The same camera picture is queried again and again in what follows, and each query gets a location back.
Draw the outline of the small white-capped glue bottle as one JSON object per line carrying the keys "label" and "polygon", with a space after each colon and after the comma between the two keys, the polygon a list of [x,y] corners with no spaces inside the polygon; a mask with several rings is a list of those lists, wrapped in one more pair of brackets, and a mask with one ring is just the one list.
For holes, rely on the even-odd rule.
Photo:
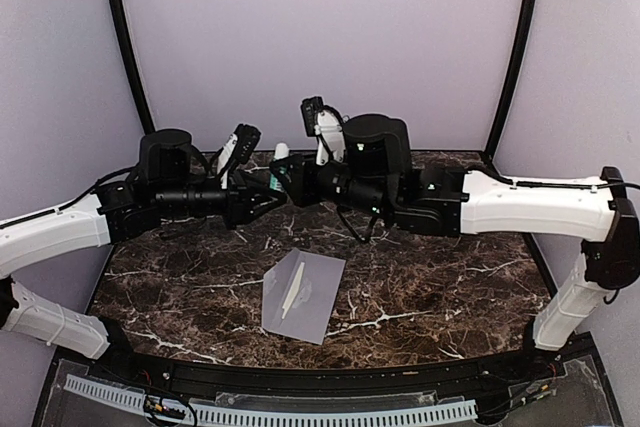
{"label": "small white-capped glue bottle", "polygon": [[281,182],[279,181],[279,177],[286,173],[286,167],[282,163],[282,160],[289,156],[289,146],[280,142],[276,145],[274,156],[272,159],[272,163],[276,164],[275,171],[276,173],[270,174],[270,188],[279,192],[285,192]]}

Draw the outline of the grey paper envelope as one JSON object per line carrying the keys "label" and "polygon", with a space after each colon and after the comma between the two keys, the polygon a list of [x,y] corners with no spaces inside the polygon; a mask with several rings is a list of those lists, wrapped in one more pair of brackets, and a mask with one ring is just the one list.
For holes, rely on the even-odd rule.
{"label": "grey paper envelope", "polygon": [[[281,305],[301,261],[306,263],[298,296],[287,317]],[[262,281],[261,327],[267,332],[320,345],[333,312],[346,261],[297,248],[269,269]]]}

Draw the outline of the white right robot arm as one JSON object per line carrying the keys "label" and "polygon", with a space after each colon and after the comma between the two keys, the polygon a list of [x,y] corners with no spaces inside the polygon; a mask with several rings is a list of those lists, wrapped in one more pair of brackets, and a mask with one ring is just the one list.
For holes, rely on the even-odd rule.
{"label": "white right robot arm", "polygon": [[534,379],[599,305],[639,277],[639,218],[618,169],[569,180],[504,177],[485,167],[418,169],[404,121],[364,114],[334,125],[306,118],[314,155],[276,159],[270,171],[291,201],[333,203],[409,233],[458,237],[488,232],[578,238],[574,266],[532,324],[530,343],[510,360],[521,381]]}

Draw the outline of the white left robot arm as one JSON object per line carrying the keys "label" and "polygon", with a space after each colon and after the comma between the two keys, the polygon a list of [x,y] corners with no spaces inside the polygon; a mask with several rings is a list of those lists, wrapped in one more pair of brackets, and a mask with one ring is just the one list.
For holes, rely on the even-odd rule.
{"label": "white left robot arm", "polygon": [[139,157],[98,179],[75,199],[1,225],[1,328],[66,348],[92,360],[120,383],[141,374],[140,359],[119,324],[72,311],[14,280],[18,270],[86,248],[116,245],[165,221],[218,216],[235,229],[286,202],[256,176],[240,170],[261,137],[240,124],[212,159],[181,129],[142,137]]}

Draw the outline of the black frame corner post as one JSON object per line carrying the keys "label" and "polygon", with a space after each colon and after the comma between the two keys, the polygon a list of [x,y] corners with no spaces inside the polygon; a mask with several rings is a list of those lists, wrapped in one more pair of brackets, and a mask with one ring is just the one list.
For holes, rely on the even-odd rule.
{"label": "black frame corner post", "polygon": [[484,147],[484,155],[494,160],[502,139],[528,43],[536,0],[521,0],[513,45],[496,112]]}

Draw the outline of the black left frame post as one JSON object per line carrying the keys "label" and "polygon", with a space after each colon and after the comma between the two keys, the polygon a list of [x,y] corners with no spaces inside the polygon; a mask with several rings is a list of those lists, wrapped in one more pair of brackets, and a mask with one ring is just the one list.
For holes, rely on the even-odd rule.
{"label": "black left frame post", "polygon": [[144,134],[155,131],[151,110],[144,91],[131,34],[127,22],[124,0],[108,0],[112,24],[116,34],[120,57],[125,70],[136,115]]}

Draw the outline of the black front rail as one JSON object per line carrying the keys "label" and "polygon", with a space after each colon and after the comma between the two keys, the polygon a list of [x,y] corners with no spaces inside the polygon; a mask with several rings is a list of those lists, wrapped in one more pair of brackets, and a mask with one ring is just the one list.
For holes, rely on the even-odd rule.
{"label": "black front rail", "polygon": [[213,400],[222,393],[350,397],[434,392],[438,398],[504,396],[512,386],[565,374],[561,357],[535,357],[510,351],[485,357],[412,366],[364,369],[276,369],[214,365],[133,353],[131,375],[124,369],[94,365],[58,348],[47,372],[53,381],[64,367],[100,379],[177,394],[186,399]]}

